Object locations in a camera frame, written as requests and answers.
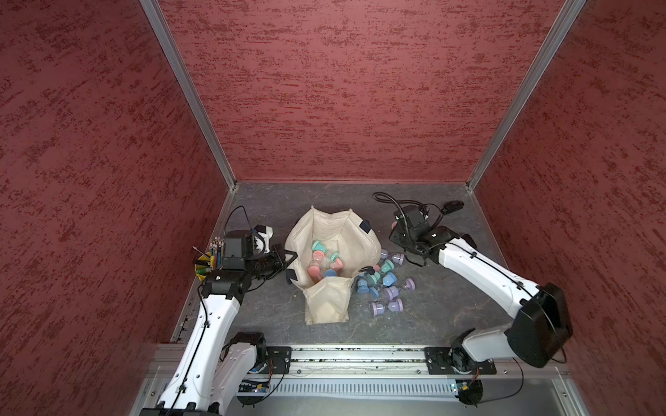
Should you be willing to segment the purple hourglass front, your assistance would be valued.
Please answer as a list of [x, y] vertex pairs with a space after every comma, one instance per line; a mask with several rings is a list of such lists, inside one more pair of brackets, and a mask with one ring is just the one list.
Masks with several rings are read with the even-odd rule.
[[387, 304], [374, 302], [370, 304], [370, 311], [373, 317], [379, 317], [387, 312], [400, 313], [404, 312], [404, 304], [400, 298], [391, 300]]

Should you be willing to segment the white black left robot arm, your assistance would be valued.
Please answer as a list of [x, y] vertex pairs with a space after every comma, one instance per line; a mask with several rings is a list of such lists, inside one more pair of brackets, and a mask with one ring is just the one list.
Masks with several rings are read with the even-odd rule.
[[252, 369], [266, 361], [265, 338], [239, 333], [225, 340], [254, 280], [285, 271], [298, 253], [281, 244], [258, 254], [252, 248], [217, 251], [213, 269], [199, 285], [199, 317], [180, 363], [159, 399], [141, 415], [223, 415]]

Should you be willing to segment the purple hourglass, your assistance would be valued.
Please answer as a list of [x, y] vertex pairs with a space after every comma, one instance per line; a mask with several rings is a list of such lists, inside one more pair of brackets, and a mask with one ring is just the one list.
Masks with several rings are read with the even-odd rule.
[[404, 304], [400, 298], [391, 300], [387, 304], [374, 302], [370, 304], [370, 311], [373, 317], [379, 317], [387, 312], [400, 313], [404, 312]]
[[399, 298], [403, 292], [411, 292], [416, 289], [415, 281], [409, 277], [402, 284], [393, 284], [384, 288], [384, 294], [389, 301]]
[[402, 266], [405, 262], [405, 254], [399, 252], [389, 252], [387, 250], [381, 251], [381, 260], [390, 261], [395, 266]]

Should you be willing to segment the purple hourglass back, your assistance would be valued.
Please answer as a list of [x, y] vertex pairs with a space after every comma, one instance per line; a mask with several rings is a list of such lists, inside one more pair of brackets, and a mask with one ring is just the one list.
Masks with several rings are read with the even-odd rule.
[[405, 262], [405, 254], [399, 252], [389, 252], [387, 250], [381, 251], [381, 260], [390, 261], [395, 266], [402, 266]]

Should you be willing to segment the cream canvas tote bag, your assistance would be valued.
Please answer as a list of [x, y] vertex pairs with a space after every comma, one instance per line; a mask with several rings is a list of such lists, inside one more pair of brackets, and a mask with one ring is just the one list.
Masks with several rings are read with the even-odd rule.
[[382, 251], [373, 227], [352, 209], [326, 213], [315, 207], [294, 225], [285, 249], [297, 254], [286, 275], [305, 297], [308, 325], [347, 322], [355, 278]]

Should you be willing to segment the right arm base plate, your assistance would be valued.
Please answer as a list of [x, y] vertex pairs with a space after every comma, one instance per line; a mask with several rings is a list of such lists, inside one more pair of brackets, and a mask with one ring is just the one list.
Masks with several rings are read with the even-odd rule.
[[425, 363], [431, 375], [495, 375], [491, 360], [475, 362], [462, 348], [426, 347]]

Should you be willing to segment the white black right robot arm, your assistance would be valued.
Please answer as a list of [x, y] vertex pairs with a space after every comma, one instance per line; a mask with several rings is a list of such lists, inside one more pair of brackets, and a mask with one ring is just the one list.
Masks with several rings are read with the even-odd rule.
[[451, 344], [445, 362], [458, 374], [470, 374], [483, 362], [519, 359], [542, 369], [565, 352], [573, 328], [565, 292], [555, 284], [540, 285], [520, 277], [483, 255], [468, 234], [442, 224], [445, 216], [464, 204], [454, 200], [438, 208], [429, 219], [430, 204], [395, 199], [386, 192], [372, 198], [395, 207], [390, 241], [407, 255], [432, 262], [463, 277], [495, 301], [511, 323], [478, 331], [469, 329]]

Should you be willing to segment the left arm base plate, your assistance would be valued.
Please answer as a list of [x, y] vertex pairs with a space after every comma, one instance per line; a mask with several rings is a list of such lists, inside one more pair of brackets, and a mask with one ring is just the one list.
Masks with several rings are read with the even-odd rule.
[[259, 347], [257, 360], [249, 375], [289, 374], [293, 348], [287, 346]]

